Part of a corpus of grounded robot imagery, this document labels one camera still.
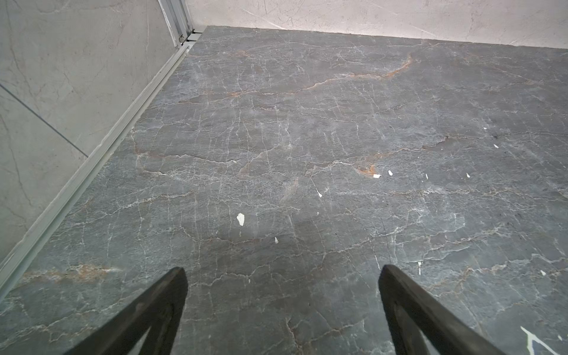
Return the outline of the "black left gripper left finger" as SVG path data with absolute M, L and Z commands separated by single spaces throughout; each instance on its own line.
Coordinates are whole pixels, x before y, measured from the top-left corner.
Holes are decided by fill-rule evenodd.
M 114 318 L 66 353 L 128 354 L 144 339 L 140 354 L 170 354 L 187 292 L 185 270 L 170 269 Z

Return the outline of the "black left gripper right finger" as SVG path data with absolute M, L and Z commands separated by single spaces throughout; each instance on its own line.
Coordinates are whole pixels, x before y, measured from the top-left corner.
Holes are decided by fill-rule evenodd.
M 397 354 L 502 354 L 395 265 L 378 279 L 385 317 Z

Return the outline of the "aluminium frame rail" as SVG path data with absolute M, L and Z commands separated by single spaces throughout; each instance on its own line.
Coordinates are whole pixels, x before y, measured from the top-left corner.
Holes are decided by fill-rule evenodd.
M 189 50 L 184 1 L 1 3 L 1 294 Z

